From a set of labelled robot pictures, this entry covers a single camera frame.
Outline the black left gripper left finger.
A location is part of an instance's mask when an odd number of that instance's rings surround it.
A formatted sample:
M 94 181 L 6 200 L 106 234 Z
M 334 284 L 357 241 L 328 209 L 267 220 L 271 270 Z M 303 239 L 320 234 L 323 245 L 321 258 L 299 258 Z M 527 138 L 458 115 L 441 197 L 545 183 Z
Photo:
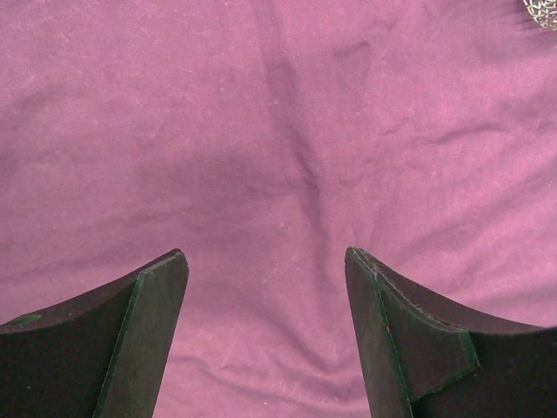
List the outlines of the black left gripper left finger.
M 151 417 L 189 268 L 172 250 L 1 326 L 3 417 Z

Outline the purple cloth wrap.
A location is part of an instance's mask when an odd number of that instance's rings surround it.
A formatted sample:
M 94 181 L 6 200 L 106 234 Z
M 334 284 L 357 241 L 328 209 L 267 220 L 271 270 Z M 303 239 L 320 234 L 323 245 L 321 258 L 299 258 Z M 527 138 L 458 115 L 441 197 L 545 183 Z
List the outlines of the purple cloth wrap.
M 556 322 L 556 35 L 521 1 L 4 1 L 1 319 L 171 249 L 158 417 L 366 417 L 344 258 Z

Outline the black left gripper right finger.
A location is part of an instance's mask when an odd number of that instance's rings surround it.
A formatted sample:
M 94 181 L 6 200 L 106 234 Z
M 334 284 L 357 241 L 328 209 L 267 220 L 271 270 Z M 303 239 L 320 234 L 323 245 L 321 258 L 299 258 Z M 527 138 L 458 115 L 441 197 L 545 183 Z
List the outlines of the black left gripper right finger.
M 555 416 L 554 328 L 461 305 L 359 248 L 345 274 L 372 416 Z

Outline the metal mesh tray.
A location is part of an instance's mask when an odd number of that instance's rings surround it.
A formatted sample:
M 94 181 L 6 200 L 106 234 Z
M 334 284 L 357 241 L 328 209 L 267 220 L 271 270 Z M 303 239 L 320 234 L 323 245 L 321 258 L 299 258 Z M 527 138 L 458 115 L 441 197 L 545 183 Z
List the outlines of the metal mesh tray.
M 556 0 L 523 0 L 529 16 L 544 30 L 557 31 Z

